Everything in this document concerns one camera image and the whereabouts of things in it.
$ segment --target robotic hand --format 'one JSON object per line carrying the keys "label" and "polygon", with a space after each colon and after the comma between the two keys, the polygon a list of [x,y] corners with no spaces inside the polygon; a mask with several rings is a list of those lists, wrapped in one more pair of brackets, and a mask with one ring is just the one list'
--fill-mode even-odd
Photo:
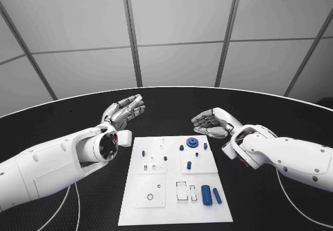
{"label": "robotic hand", "polygon": [[57,193],[114,159],[119,145],[132,146],[127,122],[143,112],[142,95],[107,108],[101,124],[48,141],[0,163],[0,212]]}
{"label": "robotic hand", "polygon": [[223,151],[248,167],[276,166],[292,179],[333,192],[333,149],[289,137],[277,137],[261,125],[243,125],[221,108],[202,112],[194,119],[195,132],[231,141]]}

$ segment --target blue knob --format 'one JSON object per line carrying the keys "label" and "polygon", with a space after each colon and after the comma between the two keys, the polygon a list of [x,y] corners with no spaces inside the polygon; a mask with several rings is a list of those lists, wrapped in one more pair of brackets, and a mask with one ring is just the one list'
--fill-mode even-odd
{"label": "blue knob", "polygon": [[191,137],[191,138],[186,140],[186,144],[188,144],[188,146],[189,146],[191,148],[195,148],[195,147],[198,147],[198,145],[199,145],[199,141],[198,141],[197,138]]}
{"label": "blue knob", "polygon": [[188,162],[188,167],[186,167],[189,170],[191,170],[191,165],[192,165],[192,162],[189,161]]}

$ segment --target wall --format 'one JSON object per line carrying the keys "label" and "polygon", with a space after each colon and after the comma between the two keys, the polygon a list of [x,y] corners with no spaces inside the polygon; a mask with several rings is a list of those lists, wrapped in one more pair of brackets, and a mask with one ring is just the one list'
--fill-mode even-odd
{"label": "wall", "polygon": [[331,0],[0,2],[28,48],[0,19],[0,116],[52,100],[41,76],[58,99],[142,83],[285,95],[293,79],[290,97],[333,95]]}

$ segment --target black table surface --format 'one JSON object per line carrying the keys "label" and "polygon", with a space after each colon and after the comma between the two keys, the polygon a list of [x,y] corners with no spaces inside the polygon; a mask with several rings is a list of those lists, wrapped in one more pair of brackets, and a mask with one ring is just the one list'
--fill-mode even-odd
{"label": "black table surface", "polygon": [[[191,119],[221,107],[240,122],[264,125],[280,137],[333,147],[333,112],[277,96],[215,88],[137,88],[84,95],[29,108],[0,118],[0,162],[26,148],[100,124],[112,103],[143,95],[146,112],[129,122],[135,137],[198,135]],[[257,170],[223,153],[228,142],[208,137],[233,223],[119,226],[132,147],[120,147],[116,159],[78,183],[81,218],[78,230],[331,230],[310,222],[283,193],[276,168]],[[287,194],[303,213],[333,225],[333,193],[286,178]],[[0,230],[37,231],[61,205],[67,189],[0,213]],[[64,207],[44,230],[74,230],[78,199],[73,185]]]}

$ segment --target circular hole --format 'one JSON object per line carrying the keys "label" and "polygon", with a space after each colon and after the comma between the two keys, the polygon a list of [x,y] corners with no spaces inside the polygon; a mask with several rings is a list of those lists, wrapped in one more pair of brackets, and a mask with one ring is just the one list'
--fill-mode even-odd
{"label": "circular hole", "polygon": [[153,194],[149,194],[149,195],[148,195],[148,199],[149,199],[149,200],[153,200],[153,197],[155,197]]}

